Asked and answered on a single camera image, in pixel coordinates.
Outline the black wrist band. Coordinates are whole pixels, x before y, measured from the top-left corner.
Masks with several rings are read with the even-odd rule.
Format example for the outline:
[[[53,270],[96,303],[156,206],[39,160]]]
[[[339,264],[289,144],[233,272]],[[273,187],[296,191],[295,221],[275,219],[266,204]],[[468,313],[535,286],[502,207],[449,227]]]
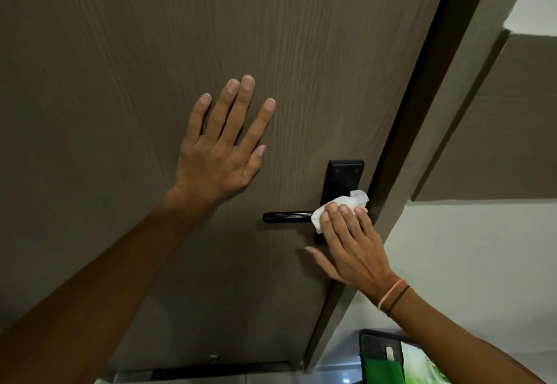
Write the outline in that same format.
[[[399,303],[400,299],[405,295],[405,293],[408,291],[408,289],[410,289],[410,285],[406,285],[406,287],[400,291],[400,293],[396,296],[396,298],[393,300],[392,304],[390,305],[390,307],[386,310],[386,315],[388,317],[391,317],[392,311],[395,308],[395,306]]]

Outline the brown wood grain door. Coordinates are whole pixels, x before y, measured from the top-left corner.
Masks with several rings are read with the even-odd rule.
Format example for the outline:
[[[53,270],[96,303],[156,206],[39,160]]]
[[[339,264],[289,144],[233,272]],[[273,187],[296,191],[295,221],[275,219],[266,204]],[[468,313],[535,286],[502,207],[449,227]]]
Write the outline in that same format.
[[[367,190],[440,0],[0,0],[0,330],[176,181],[203,93],[276,109],[249,187],[186,239],[109,368],[300,364],[331,281],[303,248],[331,160]]]

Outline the green fabric pocket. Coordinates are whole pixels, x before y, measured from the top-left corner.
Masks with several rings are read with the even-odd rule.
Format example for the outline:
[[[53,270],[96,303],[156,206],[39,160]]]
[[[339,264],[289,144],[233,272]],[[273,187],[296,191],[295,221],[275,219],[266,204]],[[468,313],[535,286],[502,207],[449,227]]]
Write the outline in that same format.
[[[363,357],[364,384],[406,384],[403,367],[395,360],[377,360]]]

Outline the person's left hand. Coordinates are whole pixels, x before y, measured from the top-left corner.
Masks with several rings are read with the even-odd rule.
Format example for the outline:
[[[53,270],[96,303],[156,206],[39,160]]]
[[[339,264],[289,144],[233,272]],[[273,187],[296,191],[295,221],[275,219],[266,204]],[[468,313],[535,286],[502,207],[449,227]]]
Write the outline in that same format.
[[[276,101],[267,99],[262,104],[239,143],[237,140],[220,141],[241,80],[230,79],[217,101],[214,104],[211,102],[198,142],[184,147],[182,141],[176,171],[177,183],[172,191],[177,192],[184,201],[199,206],[219,204],[252,181],[246,179],[246,164],[254,149],[263,145],[260,141],[274,114]]]

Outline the white wipe tissue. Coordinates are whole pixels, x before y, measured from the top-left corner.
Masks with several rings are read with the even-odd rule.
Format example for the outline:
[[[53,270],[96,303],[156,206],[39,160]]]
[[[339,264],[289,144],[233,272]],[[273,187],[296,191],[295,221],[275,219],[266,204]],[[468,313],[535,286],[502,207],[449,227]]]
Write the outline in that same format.
[[[367,212],[366,205],[369,202],[369,197],[366,192],[362,190],[351,190],[348,196],[339,196],[335,199],[332,199],[330,202],[324,203],[321,207],[319,207],[316,211],[313,211],[311,214],[310,220],[313,226],[315,227],[315,231],[318,235],[323,234],[320,218],[321,215],[325,212],[326,207],[331,204],[335,203],[338,206],[346,205],[350,210],[354,210],[356,207],[360,207],[362,210]]]

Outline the person's left forearm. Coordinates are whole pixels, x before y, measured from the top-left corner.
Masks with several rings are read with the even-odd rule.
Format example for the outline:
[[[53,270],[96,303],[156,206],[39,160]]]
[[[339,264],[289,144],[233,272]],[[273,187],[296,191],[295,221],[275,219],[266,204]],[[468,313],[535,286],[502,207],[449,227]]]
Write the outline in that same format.
[[[0,334],[0,384],[94,384],[163,266],[233,192],[179,181],[128,233]]]

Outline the taupe door frame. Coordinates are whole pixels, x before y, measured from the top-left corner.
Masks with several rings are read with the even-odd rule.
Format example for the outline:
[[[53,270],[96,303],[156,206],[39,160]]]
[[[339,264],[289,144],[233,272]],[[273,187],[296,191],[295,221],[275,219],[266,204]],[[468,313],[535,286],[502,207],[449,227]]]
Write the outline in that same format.
[[[386,242],[391,264],[435,309],[471,333],[503,347],[505,337],[487,330],[489,316],[502,314],[503,303],[487,307],[487,291],[503,278],[480,268],[465,279],[457,266],[480,237],[486,201],[418,203],[422,181],[429,175],[442,146],[463,118],[510,35],[504,23],[518,0],[441,0],[394,124],[367,187],[368,211],[375,230]],[[465,243],[470,248],[459,247]],[[491,280],[483,287],[480,274]]]

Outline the person's right forearm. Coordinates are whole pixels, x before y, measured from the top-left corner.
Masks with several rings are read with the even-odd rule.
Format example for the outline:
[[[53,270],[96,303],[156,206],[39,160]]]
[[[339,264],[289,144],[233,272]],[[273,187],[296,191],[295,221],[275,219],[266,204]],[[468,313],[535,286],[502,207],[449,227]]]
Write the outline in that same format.
[[[380,310],[386,313],[405,287],[396,288],[388,297],[386,307]],[[545,384],[511,356],[436,310],[412,287],[395,306],[390,318],[452,384]]]

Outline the person's right hand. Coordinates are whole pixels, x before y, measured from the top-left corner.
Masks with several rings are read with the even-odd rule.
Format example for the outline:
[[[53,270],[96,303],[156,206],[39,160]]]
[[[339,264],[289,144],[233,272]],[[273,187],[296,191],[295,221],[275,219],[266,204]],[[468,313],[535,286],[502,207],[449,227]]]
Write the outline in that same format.
[[[339,206],[331,203],[321,215],[320,223],[329,247],[330,258],[347,286],[363,293],[379,309],[386,307],[388,297],[396,288],[406,286],[389,266],[383,241],[374,230],[367,212],[357,207],[354,211],[361,227],[359,245],[343,245],[339,237],[344,225]]]

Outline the brown wood wall panel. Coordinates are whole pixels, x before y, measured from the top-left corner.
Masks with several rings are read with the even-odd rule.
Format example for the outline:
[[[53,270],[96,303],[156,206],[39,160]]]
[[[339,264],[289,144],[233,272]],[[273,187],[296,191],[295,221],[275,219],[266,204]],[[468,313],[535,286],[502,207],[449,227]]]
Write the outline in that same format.
[[[557,37],[504,37],[414,202],[557,199]]]

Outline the green and white packet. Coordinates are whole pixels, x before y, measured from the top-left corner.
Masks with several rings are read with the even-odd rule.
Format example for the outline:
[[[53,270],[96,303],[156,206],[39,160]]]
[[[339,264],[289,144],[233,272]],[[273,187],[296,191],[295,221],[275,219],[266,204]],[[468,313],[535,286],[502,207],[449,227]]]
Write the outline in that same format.
[[[406,384],[451,384],[422,349],[404,342],[401,348]]]

